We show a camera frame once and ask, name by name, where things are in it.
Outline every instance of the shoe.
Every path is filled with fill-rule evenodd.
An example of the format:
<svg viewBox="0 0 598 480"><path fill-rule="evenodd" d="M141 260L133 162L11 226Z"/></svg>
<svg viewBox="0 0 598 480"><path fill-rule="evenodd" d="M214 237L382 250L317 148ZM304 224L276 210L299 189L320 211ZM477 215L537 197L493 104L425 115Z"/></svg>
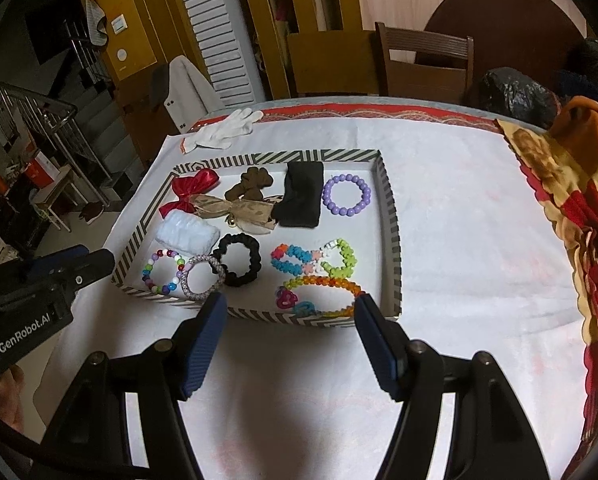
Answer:
<svg viewBox="0 0 598 480"><path fill-rule="evenodd" d="M102 216L103 204L101 202L90 202L87 203L82 212L79 214L79 218L86 220L88 225L92 224L97 218Z"/></svg>

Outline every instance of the tray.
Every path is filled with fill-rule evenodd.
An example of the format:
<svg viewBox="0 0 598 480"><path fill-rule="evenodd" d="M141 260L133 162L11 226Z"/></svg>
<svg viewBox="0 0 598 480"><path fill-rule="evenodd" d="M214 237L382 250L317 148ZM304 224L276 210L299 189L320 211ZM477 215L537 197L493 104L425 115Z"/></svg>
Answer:
<svg viewBox="0 0 598 480"><path fill-rule="evenodd" d="M264 195L283 195L286 163L294 160L321 161L324 165L324 182L335 174L358 174L371 188L372 202L364 211L352 218L334 216L325 206L322 206L319 226L314 229L277 226L268 235L255 236L260 244L263 268L257 279L249 285L222 288L228 300L230 315L301 326L354 325L353 320L348 317L297 317L289 314L287 310L278 309L275 304L275 291L292 276L270 265L270 253L281 243L294 244L305 250L315 250L333 239L343 238L354 249L358 260L351 281L359 284L363 290L373 296L385 317L399 316L401 313L399 225L393 191L383 158L378 150L333 149L249 153L175 166L146 206L144 214L117 262L112 278L113 283L135 298L164 305L199 309L201 305L183 296L181 287L178 287L170 296L162 296L148 291L141 280L141 270L150 255L159 248L165 249L153 238L161 222L161 216L157 211L159 206L176 200L170 185L172 179L177 176L193 175L202 168L212 168L217 171L220 181L218 186L208 194L223 198L224 192L239 182L240 175L248 166L258 166L266 168L274 179L273 185L264 190ZM332 190L332 199L342 206L355 204L359 196L357 186L350 183L338 184ZM208 221L220 229L221 237L228 233L240 232L238 228L231 228L225 222L225 218ZM248 270L248 251L241 245L234 244L229 247L222 261L230 270L242 274ZM338 254L334 254L330 261L335 266L341 264ZM151 276L156 283L167 283L174 271L174 262L166 258L163 264L154 267ZM216 276L209 272L206 264L199 264L190 271L188 283L191 290L206 290L215 279ZM312 301L319 310L338 310L352 301L352 295L347 290L328 286L301 286L295 290L295 293L300 301Z"/></svg>

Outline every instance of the white glove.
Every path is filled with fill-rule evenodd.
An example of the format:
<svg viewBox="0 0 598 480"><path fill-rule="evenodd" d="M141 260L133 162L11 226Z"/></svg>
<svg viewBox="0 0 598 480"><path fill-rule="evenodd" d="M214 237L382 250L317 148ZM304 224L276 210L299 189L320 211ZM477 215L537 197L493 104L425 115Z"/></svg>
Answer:
<svg viewBox="0 0 598 480"><path fill-rule="evenodd" d="M250 108L235 110L224 120L202 126L198 132L188 134L181 142L181 152L190 153L197 146L203 148L230 148L230 139L252 133L252 123L263 117L260 110L252 111Z"/></svg>

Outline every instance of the red satin hair bow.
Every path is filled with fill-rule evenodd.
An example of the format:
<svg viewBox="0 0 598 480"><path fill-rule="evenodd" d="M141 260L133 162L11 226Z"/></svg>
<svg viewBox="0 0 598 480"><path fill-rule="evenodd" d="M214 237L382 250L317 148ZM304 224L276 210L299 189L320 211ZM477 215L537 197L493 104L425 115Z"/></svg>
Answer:
<svg viewBox="0 0 598 480"><path fill-rule="evenodd" d="M199 170L195 176L179 176L172 180L172 190L179 197L176 202L169 202L159 208L161 218L173 209L181 209L186 213L194 213L193 206L188 199L191 195L205 193L219 182L219 175L213 170Z"/></svg>

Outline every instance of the white tablecloth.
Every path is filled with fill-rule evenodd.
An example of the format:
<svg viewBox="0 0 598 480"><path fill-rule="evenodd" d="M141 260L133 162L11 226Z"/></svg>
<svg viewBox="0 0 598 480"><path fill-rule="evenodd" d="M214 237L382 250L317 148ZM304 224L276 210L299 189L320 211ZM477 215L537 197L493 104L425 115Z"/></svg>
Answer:
<svg viewBox="0 0 598 480"><path fill-rule="evenodd" d="M168 137L110 232L116 256L176 164L217 156ZM493 353L538 435L553 478L575 452L586 394L582 317L572 269L503 136L392 119L255 124L223 154L378 148L393 186L403 252L403 314L437 351ZM35 403L48 422L86 356L142 351L172 335L188 310L125 295L108 280L81 291ZM443 477L452 424L445 396L428 478ZM137 463L145 463L130 398ZM230 319L203 387L181 404L207 479L375 478L401 406L382 392L354 328Z"/></svg>

